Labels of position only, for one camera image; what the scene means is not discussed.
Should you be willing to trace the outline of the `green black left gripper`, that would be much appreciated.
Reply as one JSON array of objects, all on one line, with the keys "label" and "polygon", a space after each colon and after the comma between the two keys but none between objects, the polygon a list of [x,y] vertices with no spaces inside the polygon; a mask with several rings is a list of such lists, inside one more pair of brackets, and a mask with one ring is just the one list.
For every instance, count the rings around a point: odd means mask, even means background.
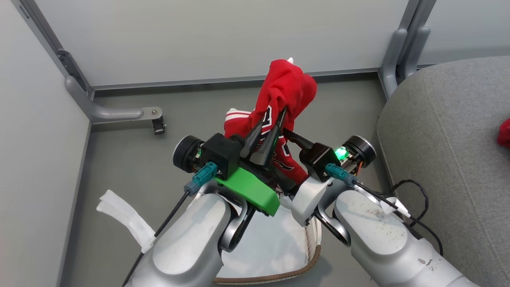
[{"label": "green black left gripper", "polygon": [[227,179],[222,175],[214,178],[233,194],[253,205],[256,210],[271,217],[275,216],[281,205],[279,194],[293,191],[296,186],[295,180],[275,166],[269,165],[278,138],[282,134],[286,113],[287,107],[284,107],[274,126],[266,134],[262,145],[255,151],[262,134],[263,120],[259,120],[244,138],[245,145],[240,153],[241,158],[250,158],[250,162],[240,160],[239,167]]}]

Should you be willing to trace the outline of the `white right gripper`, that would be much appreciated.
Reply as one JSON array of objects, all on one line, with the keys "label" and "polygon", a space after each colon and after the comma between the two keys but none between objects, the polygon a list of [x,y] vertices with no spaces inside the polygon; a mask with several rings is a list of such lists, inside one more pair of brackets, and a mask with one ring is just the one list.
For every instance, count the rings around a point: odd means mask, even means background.
[{"label": "white right gripper", "polygon": [[[314,145],[313,142],[286,128],[283,129],[283,136],[286,140],[299,146],[301,151],[311,149]],[[313,216],[314,210],[324,196],[327,187],[332,183],[331,178],[321,182],[313,177],[308,177],[300,185],[291,203],[291,214],[300,226],[304,227]]]}]

